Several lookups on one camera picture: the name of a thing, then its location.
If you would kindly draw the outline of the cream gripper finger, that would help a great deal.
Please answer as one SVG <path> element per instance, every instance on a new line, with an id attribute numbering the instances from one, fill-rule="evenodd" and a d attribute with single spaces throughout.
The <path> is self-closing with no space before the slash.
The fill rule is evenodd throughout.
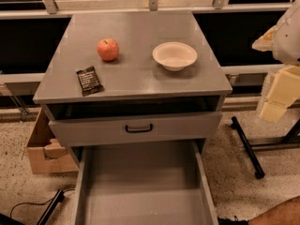
<path id="1" fill-rule="evenodd" d="M 262 86 L 259 118 L 276 123 L 299 98 L 299 66 L 286 66 L 276 73 L 268 73 Z"/>
<path id="2" fill-rule="evenodd" d="M 262 36 L 256 39 L 252 48 L 256 51 L 267 52 L 272 50 L 273 46 L 273 36 L 277 30 L 277 27 L 274 25 L 270 29 L 268 29 Z"/>

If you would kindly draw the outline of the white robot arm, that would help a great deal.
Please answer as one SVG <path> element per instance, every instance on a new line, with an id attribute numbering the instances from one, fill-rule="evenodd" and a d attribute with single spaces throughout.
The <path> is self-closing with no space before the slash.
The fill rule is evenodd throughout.
<path id="1" fill-rule="evenodd" d="M 257 108 L 260 119 L 276 123 L 300 98 L 300 0 L 295 0 L 277 24 L 253 42 L 252 49 L 270 51 L 284 65 L 276 73 L 268 73 Z"/>

